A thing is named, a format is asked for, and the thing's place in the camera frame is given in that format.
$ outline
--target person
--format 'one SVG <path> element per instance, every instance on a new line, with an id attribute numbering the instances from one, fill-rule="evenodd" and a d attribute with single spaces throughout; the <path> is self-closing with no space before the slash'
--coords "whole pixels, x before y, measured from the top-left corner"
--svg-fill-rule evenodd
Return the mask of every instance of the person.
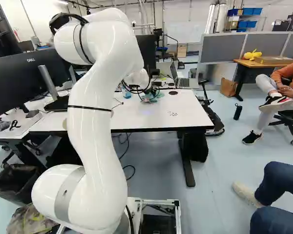
<path id="1" fill-rule="evenodd" d="M 271 74 L 271 77 L 261 74 L 256 77 L 256 85 L 266 94 L 266 102 L 259 106 L 261 114 L 251 133 L 242 139 L 246 145 L 252 145 L 263 136 L 263 129 L 269 125 L 273 115 L 282 110 L 293 110 L 293 79 L 289 86 L 282 84 L 281 78 L 293 76 L 293 63 Z"/>
<path id="2" fill-rule="evenodd" d="M 293 213 L 271 207 L 285 192 L 293 194 L 293 166 L 270 162 L 255 193 L 240 182 L 232 184 L 239 197 L 258 209 L 251 217 L 250 234 L 293 234 Z"/>

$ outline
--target laptop screen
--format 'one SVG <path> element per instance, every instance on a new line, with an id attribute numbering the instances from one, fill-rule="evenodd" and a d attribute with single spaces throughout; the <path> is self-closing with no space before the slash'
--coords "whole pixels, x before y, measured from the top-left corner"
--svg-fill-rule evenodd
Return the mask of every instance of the laptop screen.
<path id="1" fill-rule="evenodd" d="M 171 63 L 170 71 L 171 71 L 171 74 L 172 74 L 172 78 L 174 79 L 174 81 L 176 83 L 178 81 L 178 75 L 177 75 L 177 71 L 176 71 L 176 67 L 175 67 L 174 62 Z"/>

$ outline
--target hand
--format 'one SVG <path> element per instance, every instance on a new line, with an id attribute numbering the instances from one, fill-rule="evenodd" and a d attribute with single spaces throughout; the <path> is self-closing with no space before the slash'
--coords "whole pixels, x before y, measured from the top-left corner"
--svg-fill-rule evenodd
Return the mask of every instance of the hand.
<path id="1" fill-rule="evenodd" d="M 283 96 L 287 96 L 288 98 L 293 98 L 293 89 L 286 89 L 286 90 L 279 90 L 278 92 L 281 93 Z"/>
<path id="2" fill-rule="evenodd" d="M 284 90 L 284 91 L 291 89 L 288 85 L 284 85 L 281 82 L 277 83 L 277 88 L 278 88 L 278 90 Z"/>

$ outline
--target laptop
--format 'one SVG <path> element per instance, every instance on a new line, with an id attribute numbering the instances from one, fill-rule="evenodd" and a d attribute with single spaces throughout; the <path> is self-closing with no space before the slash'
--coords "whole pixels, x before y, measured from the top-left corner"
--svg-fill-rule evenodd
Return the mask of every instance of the laptop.
<path id="1" fill-rule="evenodd" d="M 178 89 L 199 89 L 200 85 L 196 78 L 178 78 L 175 63 L 172 62 L 170 66 L 172 78 Z"/>

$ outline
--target black sneaker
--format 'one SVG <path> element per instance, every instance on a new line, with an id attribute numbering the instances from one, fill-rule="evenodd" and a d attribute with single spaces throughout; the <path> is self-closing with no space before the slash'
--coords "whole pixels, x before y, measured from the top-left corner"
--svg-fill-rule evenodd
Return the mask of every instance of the black sneaker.
<path id="1" fill-rule="evenodd" d="M 262 112 L 278 111 L 285 105 L 290 105 L 293 99 L 286 96 L 282 97 L 267 97 L 265 104 L 258 107 Z"/>
<path id="2" fill-rule="evenodd" d="M 256 135 L 254 133 L 254 130 L 252 130 L 251 133 L 247 137 L 243 138 L 242 142 L 246 145 L 253 145 L 262 136 L 263 134 Z"/>

